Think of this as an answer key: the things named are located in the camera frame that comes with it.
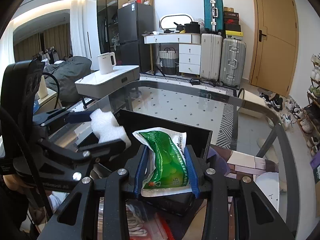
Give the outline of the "person's left hand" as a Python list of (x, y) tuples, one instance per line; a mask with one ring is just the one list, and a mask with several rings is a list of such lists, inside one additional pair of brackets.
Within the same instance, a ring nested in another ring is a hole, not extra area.
[(16, 174), (4, 175), (3, 179), (7, 187), (11, 190), (17, 191), (21, 187), (30, 188), (30, 186), (26, 185)]

